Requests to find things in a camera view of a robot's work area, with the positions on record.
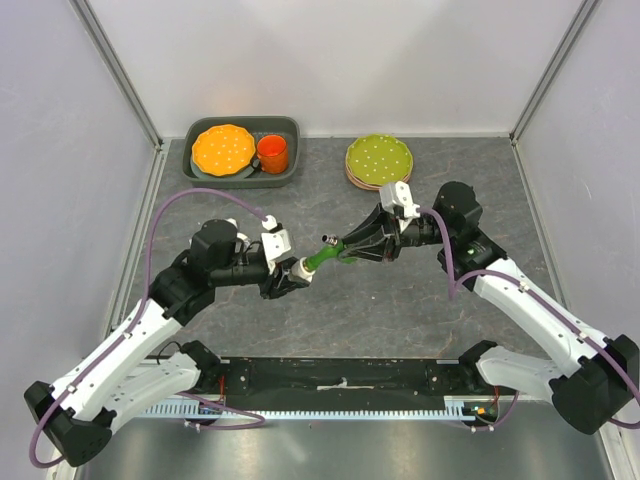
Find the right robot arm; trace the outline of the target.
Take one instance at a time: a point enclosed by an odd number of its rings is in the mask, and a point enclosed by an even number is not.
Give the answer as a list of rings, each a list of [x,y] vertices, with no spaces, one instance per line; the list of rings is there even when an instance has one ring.
[[[344,258],[393,261],[402,249],[438,245],[448,292],[464,288],[506,314],[546,353],[518,354],[492,341],[470,348],[458,368],[467,392],[505,387],[551,404],[574,429],[593,434],[639,398],[639,348],[578,319],[530,280],[480,228],[474,189],[451,181],[430,208],[418,206],[403,182],[380,190],[372,213],[342,239]]]

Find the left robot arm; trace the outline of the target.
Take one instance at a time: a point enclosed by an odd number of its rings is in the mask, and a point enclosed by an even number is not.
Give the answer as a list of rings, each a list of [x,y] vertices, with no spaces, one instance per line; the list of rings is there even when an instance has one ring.
[[[232,219],[206,222],[188,249],[146,286],[134,310],[91,354],[53,383],[36,381],[24,399],[37,423],[29,446],[32,464],[46,436],[72,467],[88,463],[131,418],[164,398],[194,389],[208,393],[219,382],[218,358],[198,342],[144,374],[130,374],[154,348],[185,327],[215,300],[220,287],[256,285],[275,299],[310,285],[307,258],[292,256],[289,233],[274,217],[257,242]]]

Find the white pvc elbow fitting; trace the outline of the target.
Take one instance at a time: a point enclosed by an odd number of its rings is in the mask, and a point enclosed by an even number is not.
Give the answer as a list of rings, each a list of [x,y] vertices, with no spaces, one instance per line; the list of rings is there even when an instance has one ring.
[[[306,257],[302,257],[297,260],[291,267],[290,275],[294,277],[297,282],[305,282],[307,284],[311,284],[315,271],[307,267],[306,261]]]

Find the green plastic water faucet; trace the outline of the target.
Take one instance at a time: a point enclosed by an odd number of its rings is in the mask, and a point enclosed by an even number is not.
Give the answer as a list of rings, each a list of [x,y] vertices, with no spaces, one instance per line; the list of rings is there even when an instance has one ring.
[[[315,272],[324,262],[337,260],[345,264],[352,264],[355,258],[347,257],[346,247],[342,239],[336,235],[323,235],[321,237],[323,247],[315,254],[307,257],[303,265],[308,272]]]

